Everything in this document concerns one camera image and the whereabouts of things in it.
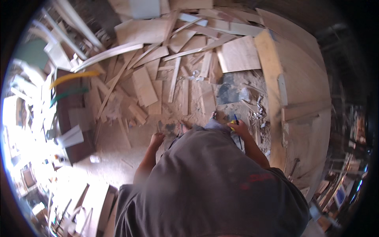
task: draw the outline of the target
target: yellow plastic strip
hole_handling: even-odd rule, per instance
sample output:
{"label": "yellow plastic strip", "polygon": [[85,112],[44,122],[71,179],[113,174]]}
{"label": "yellow plastic strip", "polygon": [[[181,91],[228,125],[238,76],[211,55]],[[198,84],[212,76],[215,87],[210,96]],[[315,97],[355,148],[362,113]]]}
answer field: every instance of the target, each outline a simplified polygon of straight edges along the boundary
{"label": "yellow plastic strip", "polygon": [[74,79],[74,78],[78,78],[78,77],[92,77],[92,76],[98,76],[98,75],[100,75],[100,73],[97,72],[97,71],[88,71],[88,72],[81,72],[81,73],[70,73],[70,74],[64,75],[62,77],[58,77],[55,81],[53,81],[50,84],[49,89],[51,90],[55,86],[57,86],[57,85],[65,82],[65,81]]}

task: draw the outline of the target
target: gray t-shirt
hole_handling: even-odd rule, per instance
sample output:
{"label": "gray t-shirt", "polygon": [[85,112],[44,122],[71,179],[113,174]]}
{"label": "gray t-shirt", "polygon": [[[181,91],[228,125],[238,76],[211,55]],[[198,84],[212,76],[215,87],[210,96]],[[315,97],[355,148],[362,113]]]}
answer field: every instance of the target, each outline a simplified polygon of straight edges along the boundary
{"label": "gray t-shirt", "polygon": [[262,169],[216,130],[190,130],[141,186],[120,188],[114,235],[300,236],[301,192],[277,168]]}

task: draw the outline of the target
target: hand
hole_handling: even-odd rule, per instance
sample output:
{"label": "hand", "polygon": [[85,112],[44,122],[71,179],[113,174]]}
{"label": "hand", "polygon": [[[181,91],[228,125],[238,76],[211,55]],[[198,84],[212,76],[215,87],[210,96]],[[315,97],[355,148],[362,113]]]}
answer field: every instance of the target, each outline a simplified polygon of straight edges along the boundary
{"label": "hand", "polygon": [[151,136],[150,147],[158,149],[162,144],[165,135],[163,133],[157,132]]}
{"label": "hand", "polygon": [[242,139],[245,139],[245,138],[248,138],[250,137],[250,133],[249,133],[249,129],[247,128],[247,125],[242,121],[242,120],[238,120],[239,124],[233,124],[231,122],[229,122],[227,125],[229,127],[232,127],[234,128],[235,132],[242,138]]}

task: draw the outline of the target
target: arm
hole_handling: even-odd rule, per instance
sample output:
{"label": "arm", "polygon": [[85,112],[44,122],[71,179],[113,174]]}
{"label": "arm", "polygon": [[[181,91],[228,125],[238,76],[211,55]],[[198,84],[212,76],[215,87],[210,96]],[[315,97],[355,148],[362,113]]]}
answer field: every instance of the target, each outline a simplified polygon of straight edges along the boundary
{"label": "arm", "polygon": [[156,165],[155,155],[159,149],[159,146],[162,144],[163,140],[164,140],[164,134],[162,133],[155,133],[152,135],[151,140],[150,140],[150,145],[147,148],[146,154],[134,175],[134,178],[133,178],[134,184],[143,181],[143,179],[147,178],[150,175],[151,171]]}
{"label": "arm", "polygon": [[245,142],[245,153],[247,157],[255,161],[263,169],[270,168],[270,163],[255,143],[254,138],[250,135],[246,124],[242,120],[239,120],[238,122],[239,125],[228,123],[228,126],[234,128],[235,132]]}

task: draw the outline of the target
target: foot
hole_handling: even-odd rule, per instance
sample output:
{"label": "foot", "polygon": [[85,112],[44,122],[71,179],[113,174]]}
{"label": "foot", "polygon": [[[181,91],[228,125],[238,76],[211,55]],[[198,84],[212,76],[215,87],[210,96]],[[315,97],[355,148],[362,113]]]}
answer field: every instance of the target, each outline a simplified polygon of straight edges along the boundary
{"label": "foot", "polygon": [[209,118],[209,120],[216,119],[216,116],[217,116],[217,112],[216,112],[216,111],[213,111],[213,112],[211,113],[211,117]]}
{"label": "foot", "polygon": [[190,129],[183,120],[179,120],[177,126],[179,128],[179,135],[185,134]]}

